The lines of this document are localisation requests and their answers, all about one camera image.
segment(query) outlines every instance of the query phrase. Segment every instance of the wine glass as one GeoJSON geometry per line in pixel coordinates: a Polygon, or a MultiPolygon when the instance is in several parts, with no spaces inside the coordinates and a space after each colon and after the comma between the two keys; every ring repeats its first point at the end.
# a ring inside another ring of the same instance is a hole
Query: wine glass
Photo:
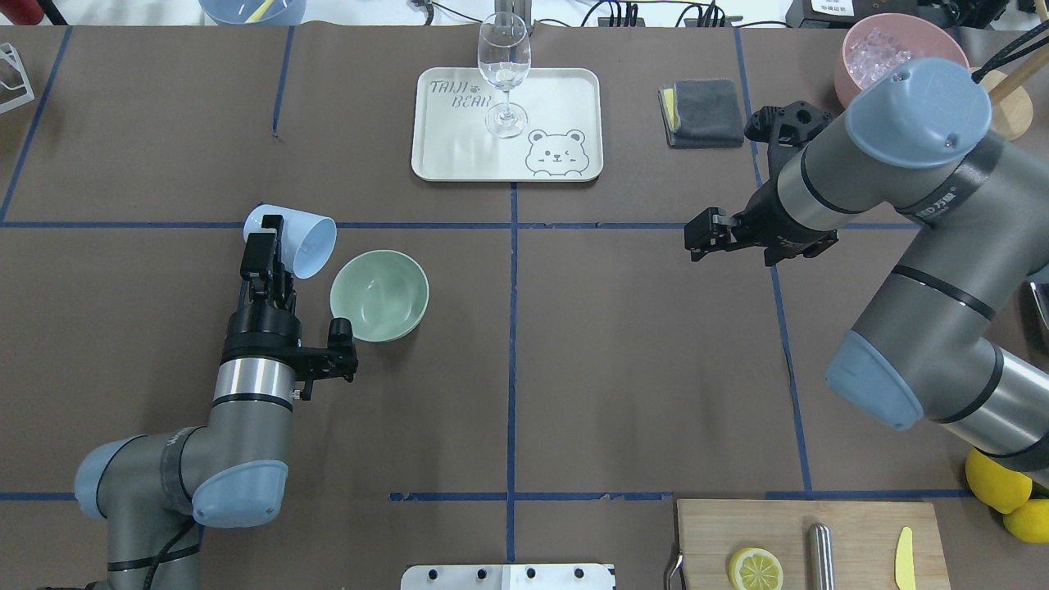
{"type": "Polygon", "coordinates": [[[524,81],[532,67],[528,26],[519,16],[495,13],[480,23],[477,67],[485,80],[505,94],[502,104],[489,109],[485,125],[496,138],[516,138],[528,127],[528,113],[510,102],[510,90],[524,81]]]}

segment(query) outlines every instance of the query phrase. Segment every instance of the tray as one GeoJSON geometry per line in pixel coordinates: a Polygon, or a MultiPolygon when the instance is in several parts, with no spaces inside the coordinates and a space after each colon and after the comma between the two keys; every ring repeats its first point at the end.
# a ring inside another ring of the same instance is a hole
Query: tray
{"type": "Polygon", "coordinates": [[[679,500],[685,588],[731,590],[728,560],[744,547],[779,560],[784,588],[809,588],[806,532],[816,522],[831,529],[838,588],[896,590],[896,542],[908,526],[918,588],[950,590],[932,504],[791,500],[679,500]]]}
{"type": "Polygon", "coordinates": [[[431,182],[593,181],[604,167],[600,96],[597,76],[588,69],[532,68],[510,92],[528,112],[528,129],[501,140],[485,128],[485,114],[502,92],[477,68],[428,69],[415,90],[411,169],[431,182]],[[584,162],[576,157],[565,165],[545,156],[565,149],[581,149],[584,162]]]}

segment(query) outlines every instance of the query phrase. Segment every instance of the light blue joint cap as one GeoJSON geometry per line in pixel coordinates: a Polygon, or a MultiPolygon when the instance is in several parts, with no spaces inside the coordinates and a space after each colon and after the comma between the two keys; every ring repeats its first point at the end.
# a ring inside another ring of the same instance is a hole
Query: light blue joint cap
{"type": "Polygon", "coordinates": [[[193,493],[193,518],[210,527],[264,525],[280,513],[287,465],[250,461],[208,478],[193,493]]]}
{"type": "Polygon", "coordinates": [[[866,338],[850,330],[823,374],[839,396],[897,430],[925,415],[903,377],[866,338]]]}
{"type": "Polygon", "coordinates": [[[116,457],[126,444],[141,437],[142,435],[106,443],[87,454],[80,463],[77,477],[73,479],[72,492],[85,514],[99,521],[106,520],[105,514],[99,509],[99,484],[102,483],[102,476],[113,457],[116,457]]]}
{"type": "Polygon", "coordinates": [[[987,134],[987,91],[942,58],[904,62],[859,93],[845,110],[849,136],[864,153],[900,168],[943,166],[987,134]]]}

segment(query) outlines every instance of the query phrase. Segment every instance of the lemon slice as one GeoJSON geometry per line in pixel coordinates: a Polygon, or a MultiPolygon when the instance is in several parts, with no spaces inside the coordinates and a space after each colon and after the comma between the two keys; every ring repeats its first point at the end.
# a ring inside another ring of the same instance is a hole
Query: lemon slice
{"type": "Polygon", "coordinates": [[[740,549],[728,563],[728,578],[735,590],[780,590],[784,568],[779,560],[765,549],[740,549]]]}

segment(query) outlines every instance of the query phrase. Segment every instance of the wooden cutting board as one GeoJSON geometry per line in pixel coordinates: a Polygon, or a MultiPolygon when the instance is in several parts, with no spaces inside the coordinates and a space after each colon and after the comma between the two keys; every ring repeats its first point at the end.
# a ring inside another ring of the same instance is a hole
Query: wooden cutting board
{"type": "Polygon", "coordinates": [[[731,590],[729,559],[762,547],[779,559],[784,590],[811,588],[807,533],[817,522],[831,529],[837,588],[896,590],[896,542],[908,526],[918,590],[950,590],[932,504],[788,500],[679,500],[685,587],[731,590]]]}

